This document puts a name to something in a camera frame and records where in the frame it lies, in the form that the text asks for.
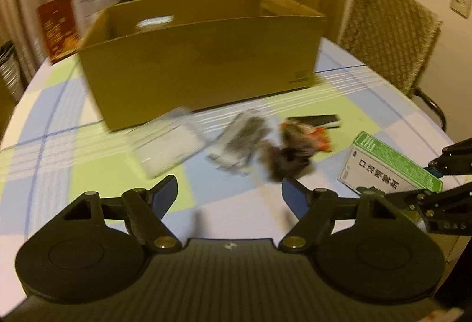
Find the clear plastic case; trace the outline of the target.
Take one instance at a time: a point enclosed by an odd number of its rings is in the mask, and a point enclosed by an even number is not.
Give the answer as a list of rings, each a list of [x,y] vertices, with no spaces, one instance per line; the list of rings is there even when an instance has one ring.
[[[155,178],[207,147],[201,125],[186,107],[178,107],[131,129],[126,139],[149,178]]]

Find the red gift box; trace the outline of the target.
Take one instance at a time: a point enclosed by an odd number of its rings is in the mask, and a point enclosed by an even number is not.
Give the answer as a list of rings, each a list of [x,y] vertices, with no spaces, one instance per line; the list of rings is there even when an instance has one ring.
[[[71,0],[53,0],[39,5],[37,16],[46,52],[52,64],[76,52],[80,38]]]

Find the large cardboard box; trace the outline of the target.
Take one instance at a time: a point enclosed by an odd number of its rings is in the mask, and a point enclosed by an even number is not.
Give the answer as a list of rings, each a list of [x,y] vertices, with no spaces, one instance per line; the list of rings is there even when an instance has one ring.
[[[147,18],[168,26],[137,31]],[[137,0],[105,9],[78,56],[107,125],[312,85],[326,18],[293,0]]]

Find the clear packet dark contents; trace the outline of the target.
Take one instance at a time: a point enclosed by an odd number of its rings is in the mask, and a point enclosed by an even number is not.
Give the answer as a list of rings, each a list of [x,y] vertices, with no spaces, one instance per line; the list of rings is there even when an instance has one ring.
[[[240,112],[208,146],[207,157],[219,169],[245,173],[254,151],[270,131],[268,120],[258,111]]]

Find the checkered tablecloth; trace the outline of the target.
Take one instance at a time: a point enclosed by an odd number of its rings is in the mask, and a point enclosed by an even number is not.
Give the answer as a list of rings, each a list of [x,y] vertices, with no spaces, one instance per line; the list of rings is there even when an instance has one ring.
[[[247,101],[196,115],[213,139],[236,114],[256,109],[271,124],[271,137],[287,117],[336,114],[332,151],[314,157],[314,171],[301,180],[342,197],[352,192],[338,175],[360,132],[368,132],[411,160],[425,165],[450,138],[412,101],[331,41],[322,41],[315,83],[299,90]],[[165,224],[181,240],[190,237],[280,240],[294,217],[281,187],[264,165],[252,161],[245,173],[218,169],[198,153],[172,169],[178,199]],[[76,57],[44,64],[15,108],[1,143],[1,312],[24,299],[14,270],[22,244],[85,191],[118,197],[127,189],[149,188],[125,132],[110,132],[91,96]]]

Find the green white medicine box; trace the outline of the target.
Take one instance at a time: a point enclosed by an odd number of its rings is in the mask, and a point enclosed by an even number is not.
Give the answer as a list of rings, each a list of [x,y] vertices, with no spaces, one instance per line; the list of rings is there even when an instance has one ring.
[[[439,178],[365,131],[354,139],[338,179],[357,194],[443,190]]]

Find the quilted brown chair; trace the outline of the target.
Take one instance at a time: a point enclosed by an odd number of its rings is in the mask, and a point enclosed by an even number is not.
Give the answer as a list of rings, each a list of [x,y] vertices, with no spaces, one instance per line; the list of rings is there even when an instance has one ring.
[[[353,0],[340,46],[407,97],[420,97],[445,130],[445,113],[418,87],[442,23],[416,0]]]

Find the dark brown snack packet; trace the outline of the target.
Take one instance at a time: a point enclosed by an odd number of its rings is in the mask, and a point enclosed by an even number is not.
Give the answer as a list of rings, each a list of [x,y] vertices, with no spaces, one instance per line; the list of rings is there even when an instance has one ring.
[[[282,181],[286,177],[297,177],[310,165],[316,153],[315,142],[301,130],[299,123],[288,120],[281,124],[282,146],[269,140],[261,143],[262,159],[270,177]]]

